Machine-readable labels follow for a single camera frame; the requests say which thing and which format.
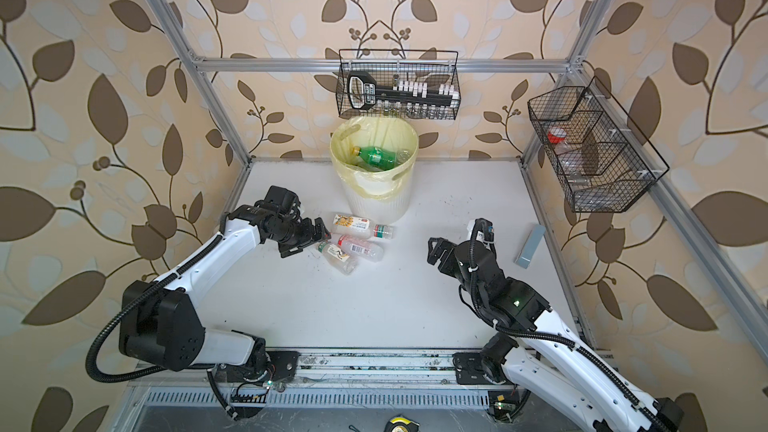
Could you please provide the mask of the green cap square bottle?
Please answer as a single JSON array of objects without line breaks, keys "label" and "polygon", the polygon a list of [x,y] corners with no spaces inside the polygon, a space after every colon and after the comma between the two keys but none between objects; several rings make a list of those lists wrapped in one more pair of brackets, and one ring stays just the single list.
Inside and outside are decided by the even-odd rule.
[{"label": "green cap square bottle", "polygon": [[357,267],[357,261],[353,256],[343,252],[341,248],[330,241],[319,243],[317,250],[330,266],[344,275],[351,275]]}]

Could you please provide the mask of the green soda bottle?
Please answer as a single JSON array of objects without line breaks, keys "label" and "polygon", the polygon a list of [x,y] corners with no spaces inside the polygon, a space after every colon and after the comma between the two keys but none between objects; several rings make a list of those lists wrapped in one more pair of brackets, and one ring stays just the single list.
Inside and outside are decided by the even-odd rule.
[{"label": "green soda bottle", "polygon": [[368,166],[380,171],[392,170],[400,164],[395,152],[374,146],[354,147],[353,155],[360,158]]}]

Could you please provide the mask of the green label clear bottle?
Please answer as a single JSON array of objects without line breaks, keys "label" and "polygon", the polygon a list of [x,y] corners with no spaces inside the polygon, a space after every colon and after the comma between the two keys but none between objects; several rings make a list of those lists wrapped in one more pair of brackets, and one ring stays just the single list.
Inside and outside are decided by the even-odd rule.
[{"label": "green label clear bottle", "polygon": [[400,166],[407,163],[412,156],[413,156],[413,153],[409,150],[397,151],[395,153],[395,165]]}]

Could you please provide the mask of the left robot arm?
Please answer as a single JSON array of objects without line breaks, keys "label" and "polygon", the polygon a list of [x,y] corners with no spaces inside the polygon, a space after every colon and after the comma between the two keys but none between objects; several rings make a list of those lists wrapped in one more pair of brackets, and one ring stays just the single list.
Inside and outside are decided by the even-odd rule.
[{"label": "left robot arm", "polygon": [[[164,371],[227,366],[248,381],[272,379],[275,367],[263,338],[208,329],[197,308],[241,258],[266,242],[275,243],[281,258],[288,258],[330,238],[322,219],[303,217],[295,193],[270,187],[264,199],[223,215],[218,232],[178,266],[124,291],[121,310],[86,354],[87,375],[99,383],[120,383]],[[146,363],[146,368],[122,374],[99,368],[99,352],[112,332],[118,334],[120,353]]]}]

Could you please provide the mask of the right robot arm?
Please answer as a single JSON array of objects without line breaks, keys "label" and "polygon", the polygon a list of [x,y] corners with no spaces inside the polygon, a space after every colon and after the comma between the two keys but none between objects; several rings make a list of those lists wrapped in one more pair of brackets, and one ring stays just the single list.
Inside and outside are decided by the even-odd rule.
[{"label": "right robot arm", "polygon": [[616,372],[529,284],[497,261],[493,225],[474,222],[460,244],[428,242],[429,264],[456,279],[459,296],[495,334],[481,352],[486,379],[537,395],[583,431],[676,431],[682,408]]}]

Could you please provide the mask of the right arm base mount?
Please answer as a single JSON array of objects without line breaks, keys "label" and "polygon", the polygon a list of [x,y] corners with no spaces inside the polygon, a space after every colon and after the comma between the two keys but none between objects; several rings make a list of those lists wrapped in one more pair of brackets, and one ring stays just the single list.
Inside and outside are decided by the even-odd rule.
[{"label": "right arm base mount", "polygon": [[493,385],[485,374],[479,352],[456,352],[452,356],[452,364],[459,385]]}]

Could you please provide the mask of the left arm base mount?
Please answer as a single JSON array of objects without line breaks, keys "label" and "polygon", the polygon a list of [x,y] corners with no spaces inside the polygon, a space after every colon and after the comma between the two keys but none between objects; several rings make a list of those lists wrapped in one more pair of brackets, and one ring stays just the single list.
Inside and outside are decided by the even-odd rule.
[{"label": "left arm base mount", "polygon": [[230,383],[291,382],[298,370],[299,357],[296,350],[262,350],[245,365],[219,365],[216,372]]}]

